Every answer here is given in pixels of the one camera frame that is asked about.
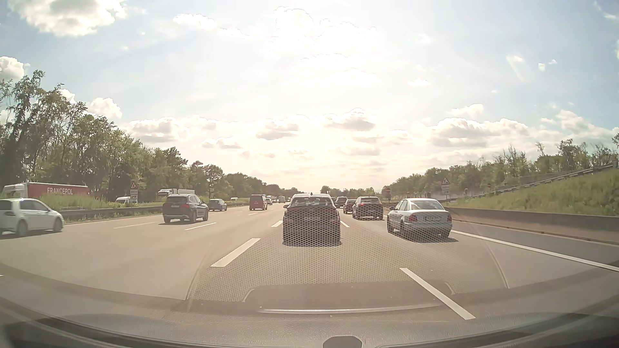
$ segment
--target car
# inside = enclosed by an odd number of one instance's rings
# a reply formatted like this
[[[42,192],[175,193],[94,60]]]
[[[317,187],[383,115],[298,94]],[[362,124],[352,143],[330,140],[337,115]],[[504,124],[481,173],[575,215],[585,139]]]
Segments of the car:
[[[213,198],[209,199],[209,210],[210,211],[226,211],[228,210],[228,204],[223,201],[221,198]]]
[[[162,214],[166,224],[173,219],[189,220],[193,224],[198,218],[202,218],[202,221],[209,219],[209,207],[193,193],[177,193],[165,199]]]
[[[352,218],[361,219],[368,216],[376,220],[383,220],[383,204],[381,200],[375,196],[357,197],[355,204],[352,206]]]
[[[251,211],[260,209],[267,210],[267,199],[263,194],[252,194],[249,197],[249,209]]]
[[[335,203],[335,207],[336,208],[341,208],[344,206],[344,204],[346,204],[346,201],[348,200],[348,197],[345,196],[339,196],[338,198],[335,198],[333,200],[333,203]]]
[[[284,208],[284,245],[340,244],[340,214],[328,194],[298,193]]]
[[[60,232],[63,227],[63,216],[38,199],[0,199],[0,235],[9,231],[24,237],[30,231]]]
[[[352,206],[355,204],[356,199],[347,199],[346,203],[342,207],[344,214],[352,213]]]
[[[406,198],[389,208],[387,231],[398,230],[410,235],[449,237],[452,229],[451,214],[435,199]]]

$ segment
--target semi truck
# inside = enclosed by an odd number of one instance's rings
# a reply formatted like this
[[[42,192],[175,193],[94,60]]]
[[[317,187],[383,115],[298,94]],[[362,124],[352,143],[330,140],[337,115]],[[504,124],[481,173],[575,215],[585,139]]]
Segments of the semi truck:
[[[25,182],[13,185],[6,185],[2,189],[3,195],[21,198],[40,198],[47,194],[58,196],[88,196],[90,190],[88,186],[65,185],[52,183]]]

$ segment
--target solid white line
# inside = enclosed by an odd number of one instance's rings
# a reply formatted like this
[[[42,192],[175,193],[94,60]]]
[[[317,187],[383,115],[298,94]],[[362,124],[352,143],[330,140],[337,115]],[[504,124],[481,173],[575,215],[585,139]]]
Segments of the solid white line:
[[[475,238],[479,238],[479,239],[483,239],[483,240],[493,241],[495,243],[505,244],[505,245],[513,246],[513,247],[520,248],[520,249],[536,251],[538,253],[542,253],[542,254],[546,254],[546,255],[551,255],[551,256],[556,256],[558,258],[562,258],[562,259],[566,259],[566,260],[571,260],[571,261],[576,261],[576,262],[588,264],[590,266],[605,268],[605,269],[609,269],[611,271],[619,272],[619,267],[611,266],[609,264],[603,264],[603,263],[599,263],[599,262],[595,262],[595,261],[591,261],[591,260],[575,258],[574,256],[554,253],[554,252],[548,251],[548,250],[542,250],[542,249],[532,248],[530,246],[510,243],[508,241],[492,239],[492,238],[488,238],[488,237],[484,237],[484,236],[472,235],[472,234],[466,233],[466,232],[460,232],[460,231],[455,231],[455,230],[451,230],[451,231],[455,232],[455,233],[458,233],[458,234],[461,234],[461,235],[469,236],[469,237],[475,237]]]
[[[133,227],[133,226],[141,226],[141,225],[148,225],[148,224],[156,224],[158,221],[153,221],[153,222],[144,222],[143,224],[135,224],[135,225],[127,225],[127,226],[119,226],[119,227],[114,227],[114,229],[116,228],[125,228],[125,227]]]
[[[185,231],[192,230],[192,229],[198,228],[198,227],[204,227],[204,226],[212,225],[212,224],[216,224],[216,222],[211,222],[210,224],[206,224],[206,225],[200,225],[200,226],[195,226],[195,227],[191,227],[191,228],[186,228]]]
[[[222,257],[221,259],[219,259],[219,261],[217,261],[216,263],[214,263],[214,264],[212,264],[210,266],[211,267],[225,267],[225,266],[228,266],[228,264],[230,262],[232,262],[234,259],[239,257],[240,254],[244,253],[247,249],[249,249],[249,247],[254,245],[259,240],[260,240],[260,238],[252,238],[252,239],[246,241],[241,246],[239,246],[238,248],[232,250],[229,254],[227,254],[226,256]]]
[[[423,280],[420,276],[411,272],[410,269],[404,267],[400,268],[400,270],[406,273],[407,276],[411,277],[415,282],[419,283],[422,287],[424,287],[427,291],[429,291],[432,295],[436,296],[439,300],[441,300],[444,304],[446,304],[449,308],[455,311],[459,316],[461,316],[465,320],[475,319],[475,316],[469,313],[466,309],[462,308],[459,304],[454,302],[451,298],[447,297],[444,293],[440,292],[437,288],[428,284],[425,280]]]

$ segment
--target sign post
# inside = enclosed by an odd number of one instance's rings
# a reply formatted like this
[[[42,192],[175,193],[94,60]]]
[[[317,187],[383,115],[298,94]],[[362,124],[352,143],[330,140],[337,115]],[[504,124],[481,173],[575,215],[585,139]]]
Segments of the sign post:
[[[447,178],[443,178],[441,182],[441,191],[445,195],[445,199],[448,199],[447,195],[449,194],[449,180]]]
[[[137,203],[137,194],[138,194],[138,188],[136,185],[135,181],[131,182],[131,189],[129,190],[129,195],[130,195],[130,199],[129,201],[131,201],[132,203]]]

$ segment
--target grassy embankment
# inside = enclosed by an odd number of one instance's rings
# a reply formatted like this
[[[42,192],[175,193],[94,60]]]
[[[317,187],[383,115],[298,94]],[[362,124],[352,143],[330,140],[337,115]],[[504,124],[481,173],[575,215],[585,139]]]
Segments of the grassy embankment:
[[[577,176],[482,198],[461,198],[448,207],[619,216],[619,170]]]

